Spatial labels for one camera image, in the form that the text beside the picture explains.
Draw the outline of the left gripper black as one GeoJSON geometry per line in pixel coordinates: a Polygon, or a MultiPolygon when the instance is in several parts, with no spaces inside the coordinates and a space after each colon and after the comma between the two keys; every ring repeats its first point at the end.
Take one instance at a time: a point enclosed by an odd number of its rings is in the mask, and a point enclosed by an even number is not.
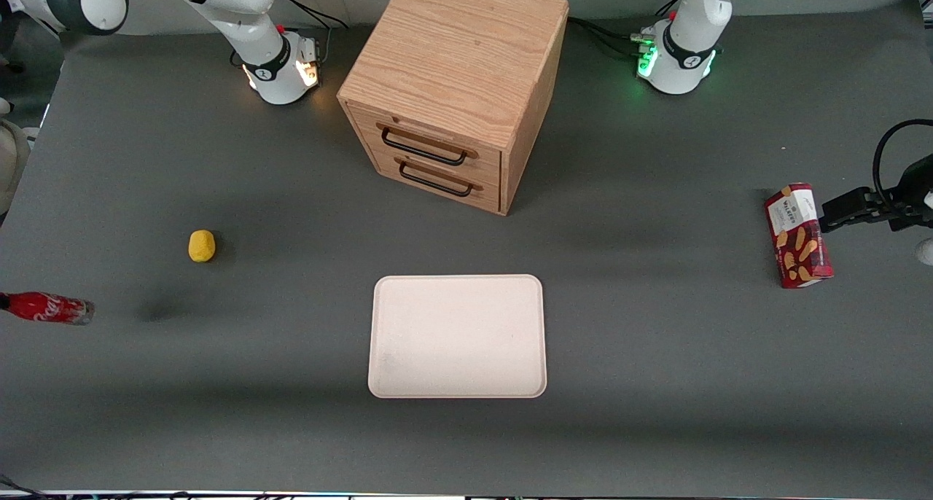
{"type": "Polygon", "coordinates": [[[932,227],[932,155],[914,162],[903,172],[893,188],[893,204],[899,217],[891,214],[882,195],[869,187],[853,190],[822,204],[819,218],[823,233],[831,233],[853,224],[883,223],[893,219],[893,231],[909,227],[932,227]]]}

